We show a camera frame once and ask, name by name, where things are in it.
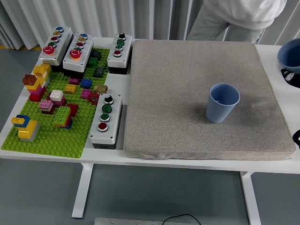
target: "table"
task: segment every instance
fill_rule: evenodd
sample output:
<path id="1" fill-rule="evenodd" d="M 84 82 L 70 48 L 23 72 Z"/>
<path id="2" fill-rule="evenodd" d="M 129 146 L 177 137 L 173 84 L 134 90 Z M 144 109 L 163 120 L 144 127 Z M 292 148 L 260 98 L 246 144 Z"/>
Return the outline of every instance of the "table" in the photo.
<path id="1" fill-rule="evenodd" d="M 94 46 L 99 48 L 110 48 L 112 42 L 113 38 L 95 38 Z M 277 53 L 280 49 L 280 46 L 256 45 L 256 48 L 261 57 L 262 64 L 266 70 L 266 74 L 272 85 L 275 97 L 277 98 L 278 104 L 286 119 L 290 133 L 291 135 L 293 135 L 298 129 L 300 129 L 300 118 L 298 117 L 298 112 L 300 112 L 300 89 L 297 89 L 287 84 L 280 73 L 281 66 L 277 61 Z M 124 141 L 126 109 L 128 102 L 129 80 L 130 75 L 108 74 L 105 82 L 105 84 L 109 87 L 108 93 L 121 94 L 124 104 L 117 149 L 94 149 L 90 140 L 88 139 L 85 144 L 82 156 L 78 159 L 6 150 L 0 150 L 0 158 L 81 163 L 83 165 L 83 169 L 72 213 L 73 218 L 83 217 L 83 211 L 85 207 L 86 197 L 90 185 L 90 178 L 94 164 L 157 166 L 171 168 L 239 171 L 241 181 L 243 184 L 250 224 L 261 224 L 253 185 L 251 181 L 251 175 L 255 172 L 300 174 L 299 149 L 296 151 L 295 155 L 291 159 L 279 161 L 182 159 L 145 160 L 138 158 L 128 158 L 122 149 Z M 27 89 L 24 88 L 10 116 L 8 117 L 3 130 L 0 133 L 1 146 L 12 127 L 12 123 L 10 122 L 11 118 L 21 111 L 28 97 L 29 93 Z"/>

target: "yellow lego brick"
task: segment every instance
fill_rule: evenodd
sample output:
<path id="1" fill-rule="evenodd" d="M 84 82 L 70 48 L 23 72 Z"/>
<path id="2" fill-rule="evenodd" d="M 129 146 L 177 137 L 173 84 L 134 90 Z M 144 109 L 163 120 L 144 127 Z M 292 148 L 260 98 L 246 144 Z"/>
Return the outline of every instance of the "yellow lego brick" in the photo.
<path id="1" fill-rule="evenodd" d="M 48 76 L 51 71 L 52 71 L 52 68 L 49 64 L 42 64 L 41 67 L 43 67 L 45 69 L 45 71 L 47 72 L 47 74 L 44 76 L 45 80 L 47 79 L 46 76 Z"/>
<path id="2" fill-rule="evenodd" d="M 45 82 L 45 79 L 39 76 L 39 77 L 37 78 L 37 81 L 39 82 L 39 84 L 40 84 L 41 86 L 43 86 L 43 84 L 44 84 L 44 82 Z"/>
<path id="3" fill-rule="evenodd" d="M 13 124 L 19 124 L 19 125 L 22 125 L 22 124 L 25 122 L 25 119 L 14 117 L 14 118 L 11 119 L 11 122 L 12 122 Z"/>
<path id="4" fill-rule="evenodd" d="M 28 90 L 36 90 L 38 88 L 38 85 L 39 85 L 39 82 L 38 80 L 36 80 L 36 82 L 34 83 L 34 85 L 25 85 L 25 87 L 28 89 Z"/>
<path id="5" fill-rule="evenodd" d="M 37 120 L 30 120 L 26 127 L 18 127 L 19 131 L 21 132 L 33 132 L 33 130 L 36 128 L 36 125 L 38 124 Z"/>
<path id="6" fill-rule="evenodd" d="M 46 70 L 45 67 L 35 66 L 32 72 L 37 77 L 44 77 Z"/>
<path id="7" fill-rule="evenodd" d="M 65 93 L 66 94 L 74 95 L 76 93 L 76 85 L 74 85 L 74 84 L 67 84 L 67 86 L 65 88 Z"/>

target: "gray pants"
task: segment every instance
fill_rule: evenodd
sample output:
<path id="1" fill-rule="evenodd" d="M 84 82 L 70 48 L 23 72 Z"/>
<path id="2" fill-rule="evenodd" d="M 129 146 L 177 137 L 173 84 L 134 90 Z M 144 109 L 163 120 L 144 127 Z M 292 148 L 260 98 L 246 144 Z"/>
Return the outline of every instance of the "gray pants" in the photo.
<path id="1" fill-rule="evenodd" d="M 249 30 L 230 24 L 207 9 L 205 5 L 202 5 L 187 39 L 212 41 L 215 40 L 227 27 L 229 27 L 229 29 L 226 34 L 225 41 L 256 43 L 264 30 Z"/>

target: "plastic cup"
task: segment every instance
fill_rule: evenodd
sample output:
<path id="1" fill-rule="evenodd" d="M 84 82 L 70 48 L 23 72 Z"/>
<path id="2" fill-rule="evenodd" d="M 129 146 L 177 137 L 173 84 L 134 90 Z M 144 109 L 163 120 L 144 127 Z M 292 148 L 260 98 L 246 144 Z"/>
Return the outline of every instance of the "plastic cup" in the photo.
<path id="1" fill-rule="evenodd" d="M 222 122 L 240 100 L 239 91 L 227 84 L 217 83 L 210 89 L 206 118 L 212 123 Z"/>

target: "person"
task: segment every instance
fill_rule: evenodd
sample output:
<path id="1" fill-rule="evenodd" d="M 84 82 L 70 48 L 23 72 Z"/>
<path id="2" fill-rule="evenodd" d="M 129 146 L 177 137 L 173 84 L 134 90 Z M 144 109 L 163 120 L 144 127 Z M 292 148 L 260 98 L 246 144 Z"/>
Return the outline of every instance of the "person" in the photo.
<path id="1" fill-rule="evenodd" d="M 187 40 L 215 40 L 227 27 L 228 41 L 257 43 L 287 0 L 204 0 Z"/>

